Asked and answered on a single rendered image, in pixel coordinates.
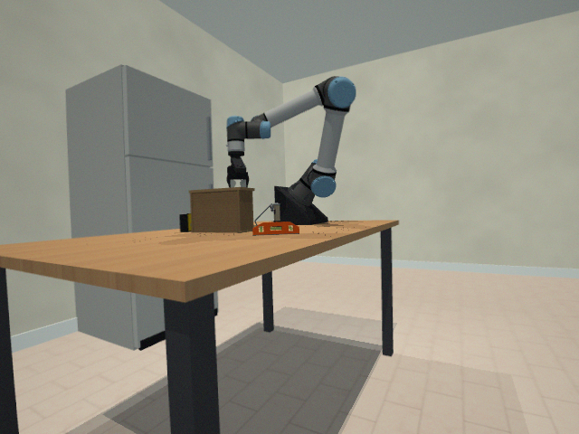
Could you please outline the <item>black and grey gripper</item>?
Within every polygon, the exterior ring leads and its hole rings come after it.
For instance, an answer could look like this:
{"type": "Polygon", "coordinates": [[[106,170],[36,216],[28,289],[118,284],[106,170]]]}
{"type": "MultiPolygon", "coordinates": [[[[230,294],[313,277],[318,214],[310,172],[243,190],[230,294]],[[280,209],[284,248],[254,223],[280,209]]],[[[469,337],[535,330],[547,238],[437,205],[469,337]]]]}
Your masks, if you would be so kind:
{"type": "MultiPolygon", "coordinates": [[[[244,156],[244,152],[243,151],[230,151],[230,152],[228,152],[228,156],[241,157],[241,156],[244,156]]],[[[227,173],[228,174],[227,175],[227,183],[228,183],[229,187],[235,187],[236,182],[233,179],[241,179],[241,181],[240,181],[241,187],[248,187],[248,183],[249,183],[248,172],[235,173],[233,166],[232,165],[229,165],[229,166],[227,167],[227,172],[228,172],[227,173]]]]}

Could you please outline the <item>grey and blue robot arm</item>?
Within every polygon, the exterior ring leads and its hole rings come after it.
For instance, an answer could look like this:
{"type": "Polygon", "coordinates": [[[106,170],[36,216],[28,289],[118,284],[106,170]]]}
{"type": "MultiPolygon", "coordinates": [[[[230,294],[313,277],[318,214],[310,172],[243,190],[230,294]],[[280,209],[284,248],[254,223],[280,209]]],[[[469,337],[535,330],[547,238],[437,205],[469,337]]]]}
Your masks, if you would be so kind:
{"type": "Polygon", "coordinates": [[[288,189],[294,199],[303,205],[310,206],[315,195],[321,198],[329,197],[336,190],[335,162],[338,145],[345,114],[349,112],[349,105],[353,103],[355,97],[356,87],[350,79],[333,76],[314,86],[313,90],[258,117],[255,116],[257,120],[245,122],[240,116],[228,117],[226,128],[228,152],[244,152],[244,139],[270,138],[271,127],[318,105],[324,105],[326,116],[318,159],[315,159],[303,176],[288,189]]]}

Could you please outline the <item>orange spirit level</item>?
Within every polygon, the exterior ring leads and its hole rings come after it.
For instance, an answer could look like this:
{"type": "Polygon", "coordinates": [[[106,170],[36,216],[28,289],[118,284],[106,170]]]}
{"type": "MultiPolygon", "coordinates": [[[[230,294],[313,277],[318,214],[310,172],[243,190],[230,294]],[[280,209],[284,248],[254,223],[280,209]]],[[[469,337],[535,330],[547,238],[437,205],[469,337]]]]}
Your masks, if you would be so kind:
{"type": "Polygon", "coordinates": [[[299,226],[294,223],[292,224],[291,222],[263,222],[260,224],[260,232],[259,232],[259,225],[252,228],[253,236],[280,235],[280,234],[299,234],[299,226]],[[293,228],[291,228],[289,225],[293,225],[293,228]],[[273,227],[273,226],[281,226],[281,227],[273,227]],[[291,231],[289,231],[289,228],[291,229],[291,231]],[[271,231],[271,230],[281,230],[281,231],[271,231]]]}

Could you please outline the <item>yellow tape measure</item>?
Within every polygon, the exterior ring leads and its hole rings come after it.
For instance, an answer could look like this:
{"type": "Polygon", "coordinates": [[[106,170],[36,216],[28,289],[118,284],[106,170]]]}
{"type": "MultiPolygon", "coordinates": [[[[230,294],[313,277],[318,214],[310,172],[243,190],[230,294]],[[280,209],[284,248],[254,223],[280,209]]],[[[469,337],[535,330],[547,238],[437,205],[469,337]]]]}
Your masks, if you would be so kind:
{"type": "Polygon", "coordinates": [[[180,216],[180,232],[191,231],[191,213],[179,214],[180,216]]]}

